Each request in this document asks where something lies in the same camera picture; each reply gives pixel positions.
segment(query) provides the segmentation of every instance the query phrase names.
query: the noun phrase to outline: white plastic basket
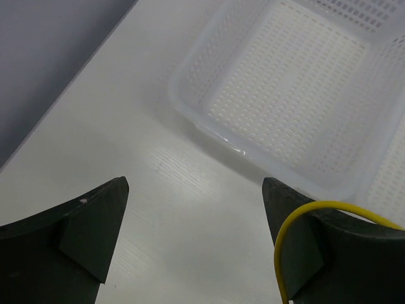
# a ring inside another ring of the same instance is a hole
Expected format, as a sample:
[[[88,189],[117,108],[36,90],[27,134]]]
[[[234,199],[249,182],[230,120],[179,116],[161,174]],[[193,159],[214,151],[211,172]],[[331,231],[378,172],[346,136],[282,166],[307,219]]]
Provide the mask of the white plastic basket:
[[[367,189],[405,111],[405,0],[228,0],[172,76],[205,133],[318,200]]]

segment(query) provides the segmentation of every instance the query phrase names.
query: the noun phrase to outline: yellow wire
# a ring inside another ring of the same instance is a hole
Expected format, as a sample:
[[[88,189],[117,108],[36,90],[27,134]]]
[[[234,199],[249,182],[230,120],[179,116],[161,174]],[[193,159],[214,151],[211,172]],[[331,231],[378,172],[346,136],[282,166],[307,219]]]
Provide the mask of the yellow wire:
[[[278,232],[278,236],[276,238],[276,243],[274,246],[274,268],[275,268],[275,273],[276,273],[276,278],[277,278],[277,284],[278,288],[280,289],[280,294],[282,298],[283,304],[289,304],[289,299],[287,296],[287,289],[285,287],[284,279],[283,279],[283,272],[281,269],[281,250],[283,246],[283,242],[285,239],[285,236],[287,234],[287,231],[291,224],[298,219],[301,215],[311,212],[314,210],[318,209],[325,209],[325,208],[331,208],[331,209],[337,209],[337,210],[342,210],[346,211],[349,213],[353,213],[355,215],[359,215],[360,217],[363,217],[367,220],[370,220],[378,225],[390,227],[393,229],[398,229],[398,230],[403,230],[403,228],[386,218],[383,218],[369,210],[366,210],[364,208],[361,208],[356,205],[348,204],[348,203],[343,203],[341,201],[314,201],[312,203],[305,204],[297,209],[295,209],[284,221],[282,224],[280,231]]]

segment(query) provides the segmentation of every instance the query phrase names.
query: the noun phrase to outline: yellow cable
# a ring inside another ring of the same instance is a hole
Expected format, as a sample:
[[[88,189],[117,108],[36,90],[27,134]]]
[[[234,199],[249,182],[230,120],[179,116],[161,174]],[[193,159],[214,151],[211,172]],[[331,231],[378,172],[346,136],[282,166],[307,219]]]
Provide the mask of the yellow cable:
[[[312,203],[305,204],[305,205],[295,209],[285,219],[284,223],[282,224],[280,231],[278,232],[278,236],[276,238],[276,243],[274,246],[274,268],[275,268],[277,284],[278,284],[278,288],[280,289],[280,294],[281,294],[283,304],[289,304],[287,290],[285,288],[283,273],[282,273],[282,269],[281,269],[281,250],[282,250],[283,242],[284,242],[285,236],[287,234],[287,231],[288,231],[289,227],[291,226],[291,224],[304,213],[311,212],[311,211],[318,210],[318,209],[325,209],[325,208],[346,211],[349,213],[353,213],[355,215],[359,215],[360,217],[370,220],[378,225],[390,227],[393,229],[403,230],[403,228],[401,226],[394,224],[393,222],[387,220],[386,218],[383,218],[369,210],[366,210],[366,209],[361,208],[356,205],[343,203],[341,201],[314,201]]]

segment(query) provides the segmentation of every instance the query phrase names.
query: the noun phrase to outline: white table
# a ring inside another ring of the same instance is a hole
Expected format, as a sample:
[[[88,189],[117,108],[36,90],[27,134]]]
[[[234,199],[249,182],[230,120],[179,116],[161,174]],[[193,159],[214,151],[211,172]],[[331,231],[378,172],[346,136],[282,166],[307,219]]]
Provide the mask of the white table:
[[[0,225],[116,176],[127,211],[98,304],[280,303],[264,174],[168,104],[222,0],[140,0],[0,174]]]

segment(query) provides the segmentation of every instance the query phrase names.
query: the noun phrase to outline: white surface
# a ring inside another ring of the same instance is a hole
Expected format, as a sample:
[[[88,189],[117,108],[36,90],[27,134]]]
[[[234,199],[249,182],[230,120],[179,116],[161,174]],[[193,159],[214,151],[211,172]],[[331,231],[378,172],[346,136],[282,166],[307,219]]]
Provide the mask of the white surface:
[[[173,105],[300,192],[352,198],[405,110],[405,4],[352,2],[330,5],[369,26],[314,1],[226,1],[173,76]]]
[[[173,67],[220,4],[140,0],[0,174],[0,225],[127,177],[97,304],[280,303],[263,173],[205,139],[166,97]]]

